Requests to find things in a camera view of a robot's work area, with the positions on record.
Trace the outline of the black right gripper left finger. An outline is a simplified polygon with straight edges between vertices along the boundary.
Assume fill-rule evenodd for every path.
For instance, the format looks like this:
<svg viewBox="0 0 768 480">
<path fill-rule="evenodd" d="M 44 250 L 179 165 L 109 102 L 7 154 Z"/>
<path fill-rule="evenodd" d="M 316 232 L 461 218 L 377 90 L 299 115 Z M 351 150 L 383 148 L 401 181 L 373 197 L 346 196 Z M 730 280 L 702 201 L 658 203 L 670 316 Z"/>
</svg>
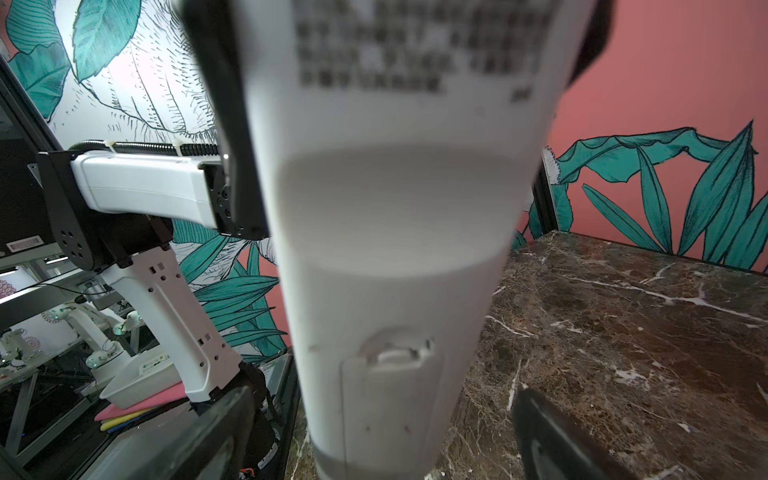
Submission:
<svg viewBox="0 0 768 480">
<path fill-rule="evenodd" d="M 236 479 L 255 416 L 251 390 L 239 387 L 202 415 L 186 405 L 120 435 L 84 479 Z"/>
</svg>

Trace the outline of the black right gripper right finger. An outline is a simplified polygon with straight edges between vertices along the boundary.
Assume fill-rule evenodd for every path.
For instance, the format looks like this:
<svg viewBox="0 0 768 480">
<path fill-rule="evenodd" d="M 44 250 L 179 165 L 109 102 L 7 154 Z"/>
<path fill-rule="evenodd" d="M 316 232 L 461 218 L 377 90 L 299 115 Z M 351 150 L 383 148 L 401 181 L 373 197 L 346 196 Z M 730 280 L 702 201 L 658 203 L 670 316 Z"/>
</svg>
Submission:
<svg viewBox="0 0 768 480">
<path fill-rule="evenodd" d="M 527 479 L 637 477 L 534 389 L 525 389 L 516 396 L 511 418 Z"/>
</svg>

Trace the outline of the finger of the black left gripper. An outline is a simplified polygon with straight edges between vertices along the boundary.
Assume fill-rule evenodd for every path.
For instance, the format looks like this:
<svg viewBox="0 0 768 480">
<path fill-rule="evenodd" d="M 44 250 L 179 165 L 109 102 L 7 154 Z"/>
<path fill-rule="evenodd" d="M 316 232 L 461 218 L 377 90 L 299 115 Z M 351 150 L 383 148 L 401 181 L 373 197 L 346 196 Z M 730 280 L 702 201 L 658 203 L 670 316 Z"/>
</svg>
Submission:
<svg viewBox="0 0 768 480">
<path fill-rule="evenodd" d="M 269 236 L 245 108 L 230 1 L 181 1 L 179 20 L 214 112 L 221 165 L 212 202 L 220 232 L 246 240 Z"/>
</svg>

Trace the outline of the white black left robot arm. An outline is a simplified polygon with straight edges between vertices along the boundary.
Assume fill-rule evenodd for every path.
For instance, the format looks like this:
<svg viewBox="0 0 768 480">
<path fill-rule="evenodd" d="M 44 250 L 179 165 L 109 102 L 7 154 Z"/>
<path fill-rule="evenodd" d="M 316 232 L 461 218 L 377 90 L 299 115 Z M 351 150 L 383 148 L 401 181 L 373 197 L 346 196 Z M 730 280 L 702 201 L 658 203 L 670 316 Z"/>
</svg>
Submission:
<svg viewBox="0 0 768 480">
<path fill-rule="evenodd" d="M 93 141 L 38 157 L 58 244 L 143 316 L 198 409 L 247 389 L 270 404 L 263 373 L 214 323 L 171 247 L 180 191 L 201 200 L 193 219 L 221 238 L 262 239 L 268 224 L 245 107 L 244 69 L 230 1 L 47 1 L 64 80 L 105 108 L 156 130 L 206 104 L 213 156 L 155 154 Z"/>
</svg>

